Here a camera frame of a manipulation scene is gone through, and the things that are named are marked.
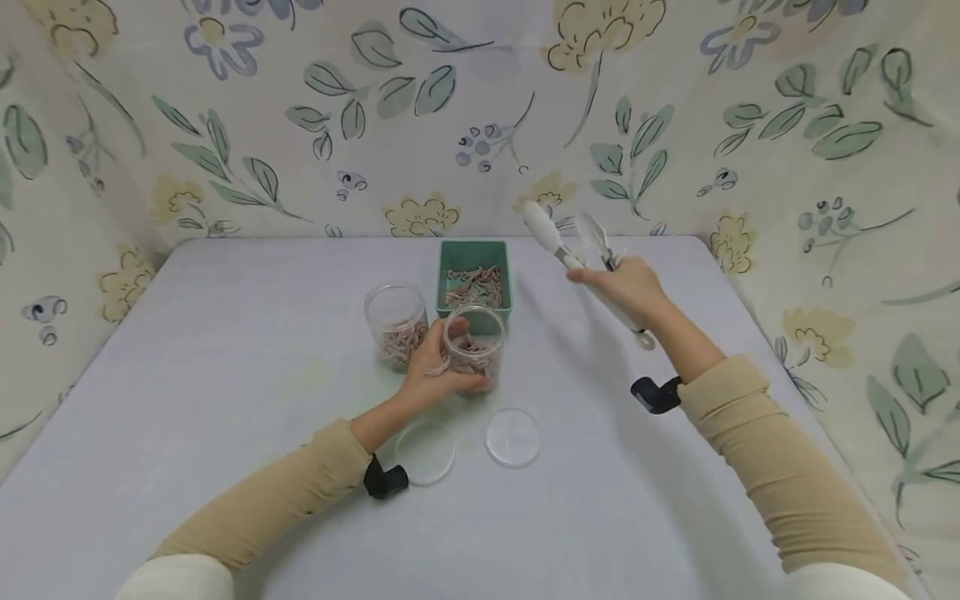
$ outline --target jar filled with treats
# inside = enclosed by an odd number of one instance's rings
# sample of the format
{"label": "jar filled with treats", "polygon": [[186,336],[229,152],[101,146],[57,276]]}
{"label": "jar filled with treats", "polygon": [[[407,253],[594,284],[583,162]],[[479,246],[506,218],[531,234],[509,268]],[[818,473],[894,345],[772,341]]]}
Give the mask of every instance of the jar filled with treats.
{"label": "jar filled with treats", "polygon": [[450,313],[444,325],[448,368],[456,372],[481,374],[488,379],[485,389],[461,392],[461,396],[485,396],[496,388],[506,339],[507,329],[503,320],[487,306],[470,304]]}
{"label": "jar filled with treats", "polygon": [[364,315],[373,334],[377,358],[395,372],[407,372],[410,356],[426,336],[426,303],[407,281],[373,288],[364,300]]}

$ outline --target forearm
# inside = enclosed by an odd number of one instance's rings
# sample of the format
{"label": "forearm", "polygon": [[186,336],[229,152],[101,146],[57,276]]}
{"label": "forearm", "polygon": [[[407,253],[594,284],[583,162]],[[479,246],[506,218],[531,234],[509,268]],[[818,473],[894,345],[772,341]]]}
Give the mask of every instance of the forearm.
{"label": "forearm", "polygon": [[429,400],[402,390],[350,422],[353,437],[373,454],[429,407]]}
{"label": "forearm", "polygon": [[876,523],[813,442],[766,395],[743,357],[723,352],[667,300],[647,318],[681,379],[681,407],[743,483],[783,570],[847,564],[905,589]]}
{"label": "forearm", "polygon": [[290,526],[356,488],[370,460],[350,424],[335,421],[205,505],[151,559],[204,554],[238,570]]}
{"label": "forearm", "polygon": [[684,383],[690,383],[726,358],[707,334],[666,297],[657,305],[646,307],[641,319],[657,336]]}

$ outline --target left hand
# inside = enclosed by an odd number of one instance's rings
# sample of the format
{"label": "left hand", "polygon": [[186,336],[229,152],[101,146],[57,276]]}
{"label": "left hand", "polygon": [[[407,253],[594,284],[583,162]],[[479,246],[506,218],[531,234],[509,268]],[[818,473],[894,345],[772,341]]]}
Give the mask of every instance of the left hand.
{"label": "left hand", "polygon": [[[424,407],[432,406],[442,398],[454,392],[468,390],[482,390],[488,385],[487,377],[465,373],[444,371],[442,374],[430,377],[424,372],[436,369],[444,363],[441,350],[444,347],[444,325],[446,319],[438,319],[430,325],[420,346],[410,357],[410,365],[403,385],[397,393],[406,396]],[[458,317],[450,324],[450,336],[457,337],[467,332],[469,323],[463,317]]]}

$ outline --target white sleeve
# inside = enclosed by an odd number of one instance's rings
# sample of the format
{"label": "white sleeve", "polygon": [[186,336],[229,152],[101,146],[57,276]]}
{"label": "white sleeve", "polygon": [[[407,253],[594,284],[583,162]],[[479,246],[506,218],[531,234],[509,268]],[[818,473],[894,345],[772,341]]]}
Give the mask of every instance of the white sleeve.
{"label": "white sleeve", "polygon": [[845,564],[808,564],[786,577],[782,600],[910,600],[893,584]]}
{"label": "white sleeve", "polygon": [[116,600],[233,600],[233,578],[202,554],[164,556],[134,571]]}

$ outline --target white tongs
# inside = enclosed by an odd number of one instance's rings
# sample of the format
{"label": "white tongs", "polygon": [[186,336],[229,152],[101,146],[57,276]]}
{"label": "white tongs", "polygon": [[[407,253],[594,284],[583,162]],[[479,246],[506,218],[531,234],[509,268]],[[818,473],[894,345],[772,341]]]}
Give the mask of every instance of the white tongs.
{"label": "white tongs", "polygon": [[[526,223],[530,233],[534,236],[544,250],[556,256],[568,270],[583,269],[586,265],[581,262],[573,252],[564,245],[564,240],[560,236],[560,231],[554,225],[550,216],[533,201],[525,202],[522,206],[523,221]],[[600,254],[604,267],[608,271],[616,271],[618,267],[618,255],[613,252],[607,237],[607,232],[597,223],[589,213],[582,212],[576,219],[577,235],[589,247]],[[590,292],[603,302],[603,304],[636,336],[640,345],[646,349],[653,349],[655,342],[653,337],[647,333],[643,323],[636,323],[628,317],[620,307],[616,305],[606,294],[589,286]]]}

